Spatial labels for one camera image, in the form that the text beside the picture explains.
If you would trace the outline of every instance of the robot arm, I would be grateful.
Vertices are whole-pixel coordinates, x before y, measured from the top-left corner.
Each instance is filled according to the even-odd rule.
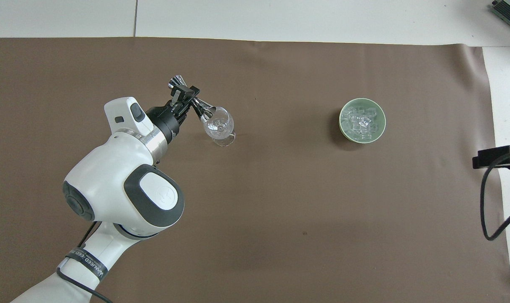
[[[102,223],[82,246],[66,255],[58,273],[13,302],[87,303],[91,293],[83,288],[94,290],[126,249],[180,219],[182,191],[155,165],[177,136],[190,107],[201,117],[211,105],[196,98],[199,90],[187,88],[181,76],[174,77],[169,87],[172,100],[146,113],[133,97],[117,98],[104,106],[111,136],[86,155],[63,184],[72,210]]]

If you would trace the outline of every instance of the brown tablecloth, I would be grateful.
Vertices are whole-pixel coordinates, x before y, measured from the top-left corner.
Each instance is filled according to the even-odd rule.
[[[163,105],[176,74],[233,114],[236,141],[218,147],[188,115],[159,165],[182,187],[184,215],[119,259],[106,296],[510,302],[505,236],[482,236],[471,167],[494,146],[480,48],[166,38],[0,39],[0,302],[53,273],[84,234],[61,184],[107,140],[103,105]],[[357,97],[386,113],[373,144],[337,126]],[[495,173],[487,198],[493,230]]]

